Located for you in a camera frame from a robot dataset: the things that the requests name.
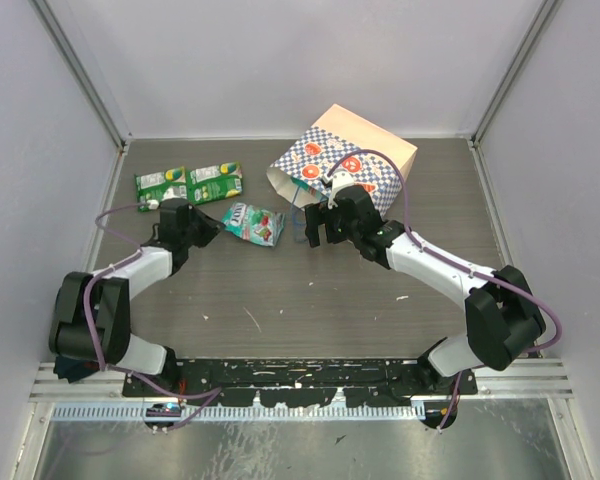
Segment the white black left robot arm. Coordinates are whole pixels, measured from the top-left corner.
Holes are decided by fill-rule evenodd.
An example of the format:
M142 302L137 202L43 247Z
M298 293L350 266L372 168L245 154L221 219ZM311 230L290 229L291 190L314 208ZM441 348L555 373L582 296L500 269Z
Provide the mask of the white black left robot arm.
M224 224L182 198L130 207L156 210L158 222L148 241L132 243L130 256L100 270L73 271L64 277L49 334L54 374L74 383L113 369L144 381L158 396L168 396L180 384L175 352L132 332L131 301L179 272L190 250L207 246Z

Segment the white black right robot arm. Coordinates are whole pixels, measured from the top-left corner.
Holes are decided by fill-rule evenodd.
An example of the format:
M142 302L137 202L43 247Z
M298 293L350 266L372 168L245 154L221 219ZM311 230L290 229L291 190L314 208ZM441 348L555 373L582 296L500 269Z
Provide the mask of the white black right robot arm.
M322 239L349 242L364 259L423 282L462 309L464 333L438 341L417 360L415 375L429 393L442 393L466 370L505 370L546 330L520 270L474 265L426 242L402 223L384 219L360 185L305 206L304 214L311 247Z

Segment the checkered paper bag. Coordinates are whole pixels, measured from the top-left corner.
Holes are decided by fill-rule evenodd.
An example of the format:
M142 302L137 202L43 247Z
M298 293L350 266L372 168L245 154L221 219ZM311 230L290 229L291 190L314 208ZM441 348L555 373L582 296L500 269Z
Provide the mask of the checkered paper bag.
M346 169L384 215L406 180L417 147L361 116L332 105L266 171L273 189L298 208L327 198L321 183Z

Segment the teal mint candy packet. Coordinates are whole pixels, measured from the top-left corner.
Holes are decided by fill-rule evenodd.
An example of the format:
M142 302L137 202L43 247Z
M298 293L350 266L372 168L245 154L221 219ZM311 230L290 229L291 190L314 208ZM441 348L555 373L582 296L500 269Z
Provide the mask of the teal mint candy packet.
M222 218L225 230L258 246L274 247L285 224L285 214L234 202Z

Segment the green snack packet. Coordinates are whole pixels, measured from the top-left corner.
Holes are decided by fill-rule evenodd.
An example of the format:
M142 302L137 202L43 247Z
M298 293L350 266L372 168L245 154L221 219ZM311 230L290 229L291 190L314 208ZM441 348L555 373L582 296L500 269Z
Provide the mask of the green snack packet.
M188 200L194 205L232 198L243 192L243 174L238 162L192 169L187 178Z
M135 175L137 202L172 198L188 199L188 177L184 166L144 175Z

